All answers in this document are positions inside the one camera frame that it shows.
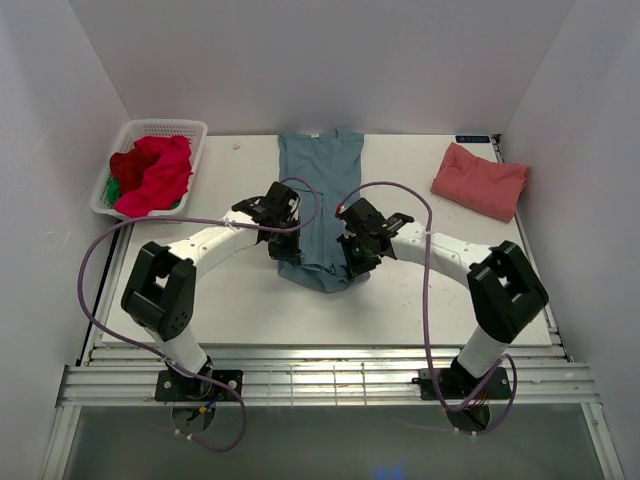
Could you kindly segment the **blue t shirt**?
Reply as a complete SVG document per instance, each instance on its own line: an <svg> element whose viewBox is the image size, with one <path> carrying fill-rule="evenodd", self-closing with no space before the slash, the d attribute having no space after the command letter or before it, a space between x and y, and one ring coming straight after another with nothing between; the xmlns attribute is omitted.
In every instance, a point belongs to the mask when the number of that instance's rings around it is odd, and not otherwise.
<svg viewBox="0 0 640 480"><path fill-rule="evenodd" d="M301 263L278 264L278 274L302 287L325 294L344 291L352 284L337 238L343 224L335 217L338 204L361 183L364 135L336 129L317 136L281 133L279 176L296 177L299 216L311 223L299 232Z"/></svg>

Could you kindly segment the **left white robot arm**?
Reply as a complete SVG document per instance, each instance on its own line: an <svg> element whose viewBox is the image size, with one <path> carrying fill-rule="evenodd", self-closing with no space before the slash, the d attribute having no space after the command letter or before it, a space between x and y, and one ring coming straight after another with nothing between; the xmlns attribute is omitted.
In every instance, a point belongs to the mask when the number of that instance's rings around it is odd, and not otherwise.
<svg viewBox="0 0 640 480"><path fill-rule="evenodd" d="M121 308L155 340L168 358L169 381L190 399L212 387L212 362L190 327L198 281L213 268L260 242L270 257L301 259L297 207L300 197L275 182L264 196L231 207L219 225L204 228L168 245L145 244L129 275Z"/></svg>

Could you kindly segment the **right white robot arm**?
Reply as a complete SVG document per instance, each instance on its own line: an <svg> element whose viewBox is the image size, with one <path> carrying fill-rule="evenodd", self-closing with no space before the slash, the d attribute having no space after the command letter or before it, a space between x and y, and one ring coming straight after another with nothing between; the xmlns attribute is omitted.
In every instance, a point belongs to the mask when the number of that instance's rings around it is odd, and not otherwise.
<svg viewBox="0 0 640 480"><path fill-rule="evenodd" d="M474 244L431 233L413 217L386 218L368 200L338 207L344 223L338 238L346 271L355 279L387 257L422 265L465 287L477 327L450 367L437 374L442 393L474 397L488 384L487 372L507 347L544 310L549 295L519 245Z"/></svg>

